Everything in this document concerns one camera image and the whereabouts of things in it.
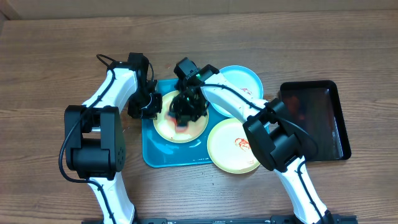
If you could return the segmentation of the red and green sponge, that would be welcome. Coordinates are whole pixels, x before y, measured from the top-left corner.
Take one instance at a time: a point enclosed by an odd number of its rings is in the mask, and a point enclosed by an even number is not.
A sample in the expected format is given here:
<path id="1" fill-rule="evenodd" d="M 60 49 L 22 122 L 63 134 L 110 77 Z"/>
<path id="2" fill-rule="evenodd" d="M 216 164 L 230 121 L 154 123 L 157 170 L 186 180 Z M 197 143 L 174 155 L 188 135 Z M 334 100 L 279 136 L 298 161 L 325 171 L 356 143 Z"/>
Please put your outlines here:
<path id="1" fill-rule="evenodd" d="M 167 113 L 167 119 L 173 122 L 174 130 L 176 133 L 182 133 L 188 128 L 188 123 L 177 120 L 176 117 L 169 112 Z"/>

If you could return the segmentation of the green-rimmed plate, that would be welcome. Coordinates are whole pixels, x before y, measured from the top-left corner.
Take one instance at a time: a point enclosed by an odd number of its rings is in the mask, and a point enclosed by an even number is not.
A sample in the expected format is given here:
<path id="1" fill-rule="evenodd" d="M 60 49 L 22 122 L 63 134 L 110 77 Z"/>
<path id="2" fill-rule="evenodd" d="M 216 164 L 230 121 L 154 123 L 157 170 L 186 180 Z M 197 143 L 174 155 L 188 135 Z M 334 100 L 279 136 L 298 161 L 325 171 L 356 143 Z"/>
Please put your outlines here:
<path id="1" fill-rule="evenodd" d="M 258 168 L 242 123 L 236 118 L 219 122 L 209 133 L 207 150 L 211 161 L 231 174 L 245 174 Z"/>
<path id="2" fill-rule="evenodd" d="M 209 115 L 201 116 L 196 122 L 189 121 L 186 126 L 177 126 L 175 118 L 169 115 L 169 105 L 178 91 L 171 91 L 162 97 L 162 111 L 154 120 L 155 130 L 164 139 L 174 143 L 185 143 L 199 137 L 208 124 Z"/>

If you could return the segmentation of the green-rimmed plate front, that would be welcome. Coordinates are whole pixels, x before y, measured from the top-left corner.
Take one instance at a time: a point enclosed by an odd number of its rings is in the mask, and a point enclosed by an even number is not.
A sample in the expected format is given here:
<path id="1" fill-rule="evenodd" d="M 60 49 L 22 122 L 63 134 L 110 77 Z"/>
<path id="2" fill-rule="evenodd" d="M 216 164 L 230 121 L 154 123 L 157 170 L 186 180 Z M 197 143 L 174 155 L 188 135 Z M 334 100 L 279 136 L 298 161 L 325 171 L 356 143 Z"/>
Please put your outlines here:
<path id="1" fill-rule="evenodd" d="M 242 123 L 236 118 L 219 122 L 209 133 L 207 150 L 211 161 L 231 174 L 245 174 L 258 168 Z"/>

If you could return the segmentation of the blue-rimmed plate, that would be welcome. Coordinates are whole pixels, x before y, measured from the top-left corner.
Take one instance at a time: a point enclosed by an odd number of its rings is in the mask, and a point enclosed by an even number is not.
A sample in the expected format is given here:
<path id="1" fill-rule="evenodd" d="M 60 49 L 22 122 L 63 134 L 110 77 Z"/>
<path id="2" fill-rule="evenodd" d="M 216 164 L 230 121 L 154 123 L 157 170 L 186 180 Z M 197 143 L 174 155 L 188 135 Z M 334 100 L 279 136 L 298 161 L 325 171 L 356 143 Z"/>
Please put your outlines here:
<path id="1" fill-rule="evenodd" d="M 240 65 L 224 67 L 219 73 L 213 74 L 205 81 L 206 84 L 216 84 L 227 88 L 203 87 L 212 106 L 222 115 L 237 118 L 244 122 L 248 116 L 258 114 L 258 110 L 250 107 L 243 99 L 263 109 L 262 99 L 264 89 L 259 77 L 250 69 Z"/>

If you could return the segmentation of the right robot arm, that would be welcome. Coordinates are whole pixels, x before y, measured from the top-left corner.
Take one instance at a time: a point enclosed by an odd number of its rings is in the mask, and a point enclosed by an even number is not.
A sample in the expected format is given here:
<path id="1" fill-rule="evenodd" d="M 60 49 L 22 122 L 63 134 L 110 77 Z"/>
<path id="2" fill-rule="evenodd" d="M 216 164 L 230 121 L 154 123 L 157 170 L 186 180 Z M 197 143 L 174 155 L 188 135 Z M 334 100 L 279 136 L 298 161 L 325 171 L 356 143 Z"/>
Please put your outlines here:
<path id="1" fill-rule="evenodd" d="M 216 104 L 233 115 L 243 129 L 254 157 L 274 171 L 284 186 L 301 223 L 334 223 L 333 215 L 320 200 L 307 172 L 308 159 L 315 157 L 314 139 L 292 122 L 284 103 L 275 98 L 255 98 L 227 81 L 214 66 L 199 68 L 188 58 L 179 61 L 174 74 L 179 94 L 169 106 L 169 115 L 179 127 L 204 116 Z"/>

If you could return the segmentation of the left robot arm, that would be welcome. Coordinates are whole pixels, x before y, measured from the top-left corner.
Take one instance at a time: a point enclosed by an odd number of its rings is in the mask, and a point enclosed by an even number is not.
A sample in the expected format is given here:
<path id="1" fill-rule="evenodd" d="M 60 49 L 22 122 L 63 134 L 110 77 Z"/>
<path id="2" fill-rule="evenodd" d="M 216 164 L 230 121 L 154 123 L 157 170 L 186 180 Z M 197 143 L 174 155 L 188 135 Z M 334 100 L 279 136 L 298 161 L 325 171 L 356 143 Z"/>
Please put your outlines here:
<path id="1" fill-rule="evenodd" d="M 130 201 L 121 171 L 126 160 L 121 112 L 134 119 L 156 119 L 162 95 L 149 59 L 131 52 L 125 62 L 98 54 L 106 66 L 106 78 L 82 105 L 70 105 L 64 113 L 65 139 L 58 168 L 69 182 L 88 184 L 103 212 L 101 223 L 133 223 L 136 209 Z"/>

